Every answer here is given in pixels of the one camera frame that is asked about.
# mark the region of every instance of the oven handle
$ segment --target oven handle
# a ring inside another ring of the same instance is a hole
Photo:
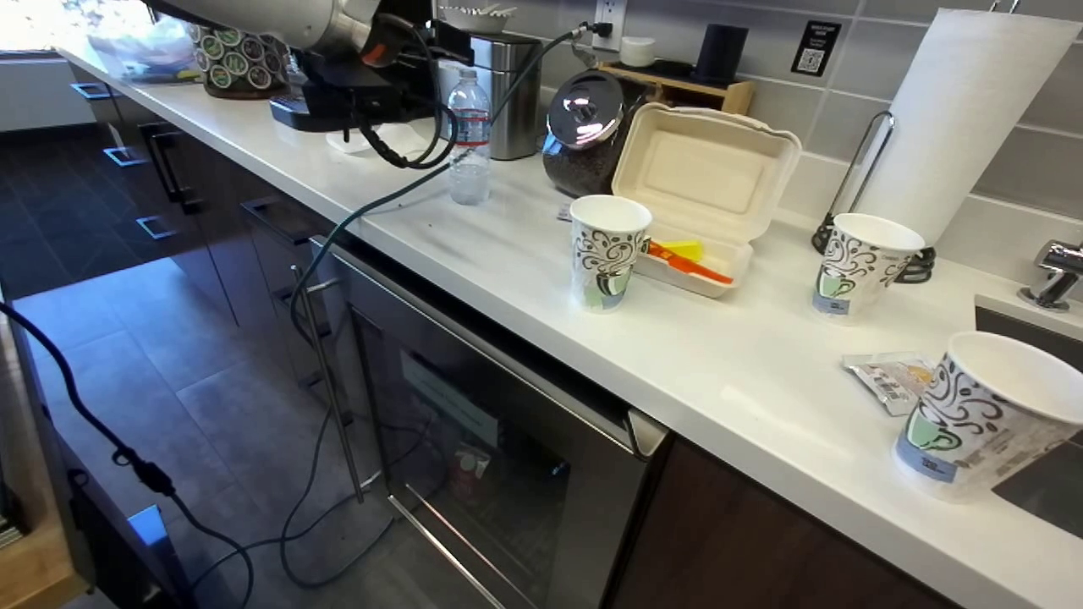
[[[571,418],[578,418],[592,434],[599,434],[611,443],[615,443],[623,452],[655,458],[659,451],[659,443],[668,438],[668,427],[655,424],[649,416],[643,416],[636,410],[631,410],[623,427],[605,418],[605,416],[599,416],[584,399],[577,399],[566,390],[553,385],[544,374],[531,372],[527,365],[523,365],[507,353],[495,347],[489,338],[481,338],[467,326],[446,318],[444,311],[436,311],[434,305],[426,305],[425,299],[418,299],[413,292],[396,284],[393,276],[380,274],[367,260],[351,257],[348,251],[333,246],[333,257],[339,264],[347,264],[351,274],[360,274],[364,279],[369,279],[374,287],[380,287],[382,293],[396,299],[404,308],[418,311],[421,318],[426,318],[430,326],[446,332],[452,338],[465,340],[472,353],[478,353],[490,365],[506,367],[507,374],[515,374],[518,383],[525,383],[527,390],[535,390],[539,396],[557,403],[563,411],[570,411]]]

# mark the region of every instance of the patterned paper cup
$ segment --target patterned paper cup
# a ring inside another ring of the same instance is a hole
[[[571,216],[571,293],[590,308],[623,301],[634,260],[643,251],[649,208],[623,197],[584,197]]]
[[[920,246],[920,232],[896,220],[870,213],[836,216],[833,241],[826,244],[815,274],[812,305],[833,314],[854,314],[874,305]]]
[[[951,335],[896,452],[930,479],[990,490],[1083,427],[1083,374],[1025,340]]]

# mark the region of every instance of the dark cabinet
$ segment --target dark cabinet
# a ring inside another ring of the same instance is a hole
[[[752,477],[676,438],[611,604],[929,609],[951,602]]]

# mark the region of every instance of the styrofoam container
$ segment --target styrofoam container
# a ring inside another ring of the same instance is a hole
[[[612,194],[649,207],[649,241],[702,241],[702,264],[734,279],[682,274],[647,252],[636,270],[709,299],[738,292],[752,268],[752,241],[770,232],[800,155],[800,134],[750,116],[643,103],[623,142]]]

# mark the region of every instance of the sink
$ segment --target sink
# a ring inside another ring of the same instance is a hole
[[[1050,355],[1083,367],[1083,340],[1061,335],[1043,326],[1030,326],[1004,311],[976,308],[976,322],[981,332],[1014,335]],[[1061,451],[1039,458],[1032,467],[1018,469],[1016,477],[997,486],[1004,502],[1018,504],[1023,509],[1083,539],[1083,434],[1076,434]]]

